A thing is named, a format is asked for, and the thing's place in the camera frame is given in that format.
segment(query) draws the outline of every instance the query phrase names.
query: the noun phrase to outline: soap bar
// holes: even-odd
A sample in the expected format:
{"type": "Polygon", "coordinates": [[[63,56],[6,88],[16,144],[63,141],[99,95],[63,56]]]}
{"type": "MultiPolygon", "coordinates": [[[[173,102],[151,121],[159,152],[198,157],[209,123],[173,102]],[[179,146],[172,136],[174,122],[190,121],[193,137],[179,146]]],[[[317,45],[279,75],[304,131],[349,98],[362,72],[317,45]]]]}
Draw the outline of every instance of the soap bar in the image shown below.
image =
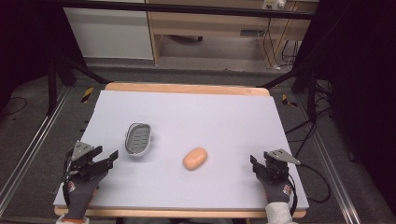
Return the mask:
{"type": "Polygon", "coordinates": [[[183,164],[188,170],[192,171],[200,166],[206,160],[206,158],[206,151],[201,147],[197,147],[186,155],[183,160],[183,164]]]}

